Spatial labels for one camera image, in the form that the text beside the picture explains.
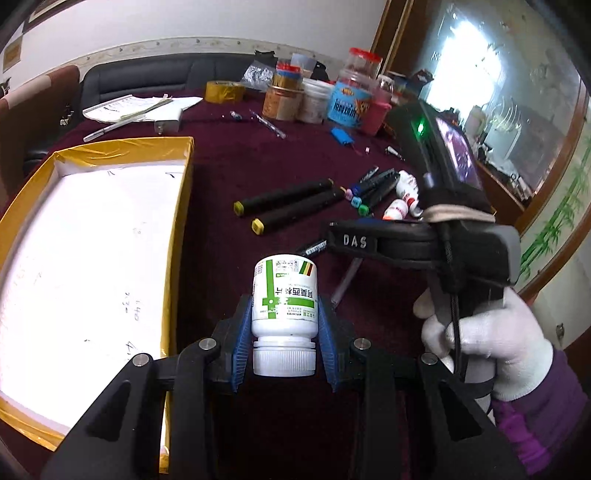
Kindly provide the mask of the purple sleeved right forearm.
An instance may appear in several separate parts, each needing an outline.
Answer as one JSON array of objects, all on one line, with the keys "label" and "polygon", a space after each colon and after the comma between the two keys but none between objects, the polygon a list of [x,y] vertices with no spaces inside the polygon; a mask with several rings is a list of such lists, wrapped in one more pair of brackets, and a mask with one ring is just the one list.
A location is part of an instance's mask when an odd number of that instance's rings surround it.
[{"label": "purple sleeved right forearm", "polygon": [[574,477],[590,455],[590,398],[562,351],[554,353],[545,379],[510,402],[492,401],[503,432],[528,476]]}]

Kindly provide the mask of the white gloved right hand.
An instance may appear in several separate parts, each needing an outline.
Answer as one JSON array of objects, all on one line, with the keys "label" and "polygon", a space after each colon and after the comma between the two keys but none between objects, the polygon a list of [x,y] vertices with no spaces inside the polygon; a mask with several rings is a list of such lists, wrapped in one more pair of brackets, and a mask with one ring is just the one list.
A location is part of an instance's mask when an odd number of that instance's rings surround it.
[{"label": "white gloved right hand", "polygon": [[497,376],[493,396],[518,400],[542,384],[551,370],[554,347],[534,314],[511,287],[496,308],[479,307],[459,321],[460,347],[467,355],[493,359]]}]

